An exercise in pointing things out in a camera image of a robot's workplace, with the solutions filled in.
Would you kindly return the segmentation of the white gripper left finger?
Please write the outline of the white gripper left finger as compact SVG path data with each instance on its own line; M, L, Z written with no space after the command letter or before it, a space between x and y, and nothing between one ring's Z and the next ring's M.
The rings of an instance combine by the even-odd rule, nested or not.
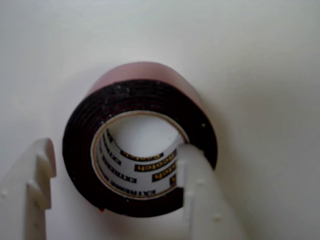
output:
M0 183L0 238L45 240L46 214L52 207L51 179L56 157L50 138L41 138L15 161Z

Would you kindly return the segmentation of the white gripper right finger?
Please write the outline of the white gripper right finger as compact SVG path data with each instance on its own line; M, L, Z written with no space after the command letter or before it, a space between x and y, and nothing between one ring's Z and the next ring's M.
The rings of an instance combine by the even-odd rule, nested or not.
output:
M247 239L204 152L182 144L177 148L177 156L177 186L183 189L183 220L188 239Z

